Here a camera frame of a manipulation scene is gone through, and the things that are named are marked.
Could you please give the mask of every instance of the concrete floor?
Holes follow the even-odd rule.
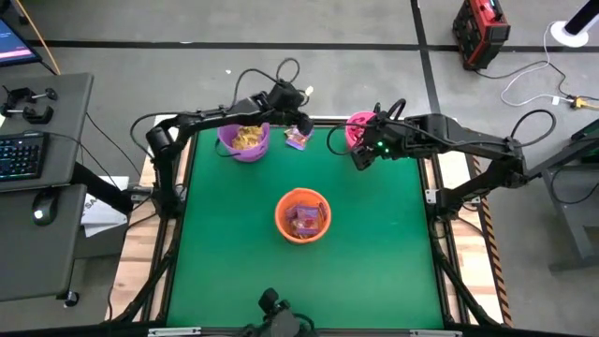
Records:
[[[388,106],[407,99],[406,115],[430,113],[431,87],[423,76],[417,51],[415,22],[410,0],[25,0],[45,38],[55,41],[116,40],[159,42],[261,42],[328,43],[328,50],[285,50],[261,45],[260,50],[219,50],[196,44],[193,49],[54,48],[64,73],[91,72],[95,85],[89,112],[95,121],[141,168],[143,154],[128,137],[133,120],[161,110],[208,109],[226,104],[237,74],[247,67],[274,72],[287,56],[301,62],[298,86],[315,88],[305,108],[312,115],[349,115],[369,110],[376,101]],[[507,45],[540,46],[549,22],[566,20],[584,0],[502,0],[512,24]],[[450,24],[460,0],[421,0],[427,42],[453,45]],[[9,22],[15,22],[10,13]],[[23,27],[26,37],[33,37]],[[599,28],[591,31],[592,46],[599,46]],[[349,44],[361,44],[355,49]],[[378,44],[401,44],[413,51],[382,51]],[[549,45],[557,45],[551,38]],[[568,79],[564,89],[580,95],[599,95],[597,54],[554,53],[552,61]],[[555,132],[525,149],[529,166],[558,152],[569,136],[597,118],[596,111],[573,112],[537,100],[511,108],[499,99],[509,80],[487,80],[460,66],[454,52],[431,51],[431,69],[440,111],[473,129],[507,135],[525,112],[549,109],[558,116]],[[542,60],[544,54],[501,53],[488,73],[500,75]],[[13,76],[45,74],[38,65],[0,69],[0,80]],[[522,79],[511,93],[513,100],[540,93],[557,94],[559,75],[550,68]],[[270,85],[254,75],[243,80],[241,95],[268,90]],[[139,125],[139,136],[151,121]],[[548,121],[535,116],[524,123],[517,138],[529,140],[545,132]],[[137,179],[117,151],[87,124],[83,142],[111,174]],[[567,254],[563,225],[541,181],[518,190],[496,190],[489,196],[494,228],[502,258],[505,283],[516,327],[586,335],[599,334],[599,269],[551,274],[547,265]],[[92,296],[69,314],[55,301],[29,300],[0,303],[0,330],[20,330],[92,324],[103,319],[105,297],[115,263],[81,262],[87,272],[81,287]],[[99,268],[102,272],[92,272]]]

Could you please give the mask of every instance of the monitor screen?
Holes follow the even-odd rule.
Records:
[[[0,66],[39,62],[41,58],[4,20],[0,20]]]

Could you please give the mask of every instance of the white cable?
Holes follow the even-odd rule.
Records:
[[[507,104],[508,106],[511,106],[511,107],[521,107],[521,106],[523,106],[523,105],[525,105],[525,104],[529,104],[529,103],[531,103],[532,101],[536,100],[537,98],[542,98],[542,97],[550,97],[550,98],[552,98],[552,99],[564,100],[564,101],[567,101],[567,102],[571,102],[571,101],[572,101],[571,99],[563,98],[563,97],[560,97],[560,96],[557,96],[557,95],[550,95],[550,94],[541,94],[541,95],[536,95],[536,96],[535,96],[535,97],[533,97],[533,98],[527,99],[527,100],[525,100],[525,101],[523,101],[523,102],[519,102],[519,103],[512,103],[512,102],[508,101],[507,99],[505,99],[505,97],[504,97],[505,93],[507,93],[507,91],[508,91],[508,90],[509,90],[509,88],[512,86],[512,84],[514,84],[514,83],[515,83],[515,82],[516,82],[516,81],[517,81],[517,80],[518,80],[518,79],[519,79],[521,76],[523,76],[523,75],[526,75],[526,74],[529,74],[529,73],[532,73],[532,72],[533,72],[533,71],[535,71],[535,70],[540,70],[540,69],[543,69],[543,68],[544,68],[544,67],[546,67],[546,66],[549,66],[549,63],[551,62],[551,59],[549,58],[549,52],[547,51],[547,32],[549,31],[549,28],[551,27],[551,25],[552,25],[553,23],[555,23],[555,22],[551,22],[551,23],[550,23],[550,24],[547,26],[547,28],[545,29],[545,34],[543,34],[543,49],[545,50],[545,55],[546,55],[546,57],[547,57],[547,60],[546,60],[545,64],[544,64],[544,65],[542,65],[542,66],[538,66],[538,67],[536,67],[536,68],[532,68],[532,69],[529,69],[529,70],[526,70],[526,71],[524,71],[524,72],[520,73],[519,75],[517,75],[517,76],[516,76],[516,77],[515,77],[513,80],[511,80],[511,81],[510,81],[510,82],[507,84],[507,86],[505,87],[505,89],[502,91],[502,94],[500,95],[500,98],[501,98],[501,99],[502,99],[502,101],[503,101],[505,104]]]

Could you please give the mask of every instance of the wooden platform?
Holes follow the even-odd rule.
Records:
[[[185,150],[182,156],[182,164],[180,165],[180,168],[182,169],[179,171],[178,183],[183,181],[183,170],[187,160],[187,150],[188,149]],[[439,163],[445,187],[457,186],[470,179],[470,170],[468,167],[467,158],[464,154],[449,153],[440,155]],[[430,161],[426,162],[426,167],[430,188],[434,188],[434,179],[432,176]],[[149,160],[146,160],[140,184],[144,186],[150,186],[153,180],[154,176],[152,166]],[[483,205],[480,205],[479,212],[471,212],[462,209],[460,211],[460,217],[479,228],[484,228],[487,238],[482,237],[475,229],[471,228],[469,225],[461,222],[460,220],[456,220],[451,223],[458,251],[460,273],[464,283],[473,293],[478,303],[485,308],[489,316],[498,322],[511,325],[511,317],[509,316],[509,308],[507,306],[507,296],[505,294],[503,280],[499,285],[497,285],[497,279],[493,275],[494,272],[496,274],[499,273],[501,279],[501,267],[497,266],[497,264],[499,264],[499,258],[497,257],[498,253],[496,252],[496,247],[493,244],[491,244],[491,246],[495,254],[491,255],[491,259],[489,259],[489,234],[492,234],[492,227],[490,224],[490,217],[485,215],[485,207],[487,207],[488,210],[488,205],[486,205],[485,202],[486,200],[483,201]],[[153,206],[150,202],[148,202],[147,204],[139,207],[138,210],[134,211],[132,214],[131,223],[134,223],[138,219],[142,219],[143,217],[152,213]],[[121,255],[121,262],[119,264],[119,269],[117,271],[111,294],[113,316],[121,313],[126,305],[133,300],[148,277],[156,241],[158,223],[159,221],[156,216],[150,220],[140,223],[134,228],[131,228],[127,233],[124,243],[124,250]],[[165,250],[170,242],[173,227],[174,222],[170,223],[168,226],[167,239],[164,248]],[[437,225],[437,227],[439,234],[442,234],[443,231],[441,226]],[[492,266],[490,263],[491,260],[496,260],[496,263],[494,263]],[[453,288],[453,285],[451,285],[447,279],[446,286],[452,315],[456,321],[460,321],[456,292]],[[162,298],[163,287],[164,276],[156,287],[156,291],[154,293],[151,318],[155,318],[157,315]],[[470,321],[471,323],[475,323],[472,315]]]

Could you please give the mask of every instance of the pink bowl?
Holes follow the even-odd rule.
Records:
[[[361,111],[354,113],[347,122],[349,124],[359,124],[365,125],[372,117],[374,117],[374,112],[372,111]],[[347,140],[347,147],[349,149],[353,148],[356,145],[356,141],[362,136],[364,133],[364,128],[359,126],[348,125],[345,127],[345,140]]]

